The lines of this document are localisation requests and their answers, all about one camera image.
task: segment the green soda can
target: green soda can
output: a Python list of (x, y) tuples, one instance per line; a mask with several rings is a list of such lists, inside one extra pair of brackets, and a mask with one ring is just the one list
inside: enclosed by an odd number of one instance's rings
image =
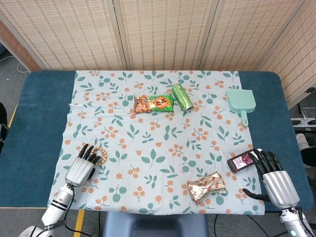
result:
[(176, 97), (176, 99), (179, 102), (180, 107), (184, 112), (187, 112), (188, 110), (192, 109), (193, 103), (190, 100), (189, 96), (184, 91), (181, 84), (175, 84), (172, 89), (172, 94)]

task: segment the blue table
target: blue table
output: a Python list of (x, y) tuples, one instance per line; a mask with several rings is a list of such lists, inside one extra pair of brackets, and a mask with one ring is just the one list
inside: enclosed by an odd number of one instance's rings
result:
[[(256, 110), (248, 114), (253, 146), (273, 151), (289, 173), (304, 210), (313, 204), (280, 78), (271, 72), (240, 72), (253, 90)], [(0, 206), (46, 207), (62, 144), (75, 72), (29, 74), (0, 155)], [(277, 211), (266, 203), (266, 211)]]

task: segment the floor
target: floor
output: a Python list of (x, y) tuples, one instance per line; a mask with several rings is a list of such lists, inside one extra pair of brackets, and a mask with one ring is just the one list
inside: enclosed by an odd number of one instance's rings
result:
[[(9, 55), (10, 53), (6, 52), (0, 55), (0, 59)], [(11, 118), (27, 76), (27, 74), (16, 71), (17, 64), (18, 62), (14, 58), (8, 58), (0, 62), (0, 102), (2, 102), (7, 109), (8, 119)], [(307, 106), (316, 107), (316, 92), (301, 103), (301, 107)], [(290, 111), (290, 114), (293, 118), (301, 117), (296, 107)], [(312, 168), (307, 170), (307, 172), (315, 178), (316, 169)], [(314, 198), (316, 198), (316, 190), (312, 189), (312, 191)], [(18, 237), (19, 234), (29, 226), (37, 225), (43, 227), (41, 217), (44, 212), (44, 209), (0, 209), (1, 236)], [(72, 228), (75, 227), (77, 213), (77, 211), (72, 210), (69, 212), (68, 225)], [(316, 222), (316, 204), (313, 205), (312, 209), (304, 211), (304, 214), (310, 222)], [(266, 230), (269, 236), (275, 236), (285, 231), (283, 224), (278, 221), (278, 216), (278, 213), (267, 213), (264, 216), (253, 216), (253, 218)], [(215, 215), (208, 215), (207, 218), (209, 236), (213, 237), (215, 236), (213, 230)], [(101, 232), (103, 231), (105, 219), (106, 213), (101, 213)], [(93, 237), (98, 236), (98, 212), (85, 212), (82, 231), (93, 235)], [(241, 215), (219, 215), (216, 223), (216, 233), (219, 237), (265, 236), (252, 220), (247, 216)], [(65, 227), (61, 227), (56, 229), (55, 236), (72, 237), (74, 234), (66, 230)]]

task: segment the mint green dustpan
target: mint green dustpan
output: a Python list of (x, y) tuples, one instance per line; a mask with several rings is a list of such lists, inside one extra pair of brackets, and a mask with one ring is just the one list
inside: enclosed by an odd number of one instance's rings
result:
[(243, 126), (248, 126), (247, 113), (255, 110), (256, 102), (252, 90), (227, 90), (228, 105), (231, 111), (241, 114)]

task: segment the silver robotic hand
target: silver robotic hand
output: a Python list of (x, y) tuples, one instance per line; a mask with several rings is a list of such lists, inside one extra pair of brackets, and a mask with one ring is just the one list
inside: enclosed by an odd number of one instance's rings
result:
[(272, 152), (257, 149), (249, 153), (259, 175), (263, 179), (268, 195), (256, 195), (248, 189), (243, 191), (251, 198), (271, 201), (282, 210), (281, 223), (284, 223), (289, 236), (314, 237), (302, 208), (297, 206), (300, 198), (288, 173), (283, 170), (279, 160)]
[(22, 232), (19, 237), (53, 237), (54, 229), (66, 225), (69, 206), (74, 200), (74, 187), (82, 186), (88, 178), (92, 177), (95, 171), (94, 165), (100, 158), (96, 154), (90, 156), (93, 146), (86, 151), (88, 145), (86, 144), (83, 147), (74, 160), (65, 176), (67, 183), (61, 187), (44, 213), (41, 219), (45, 225), (44, 230), (31, 226)]

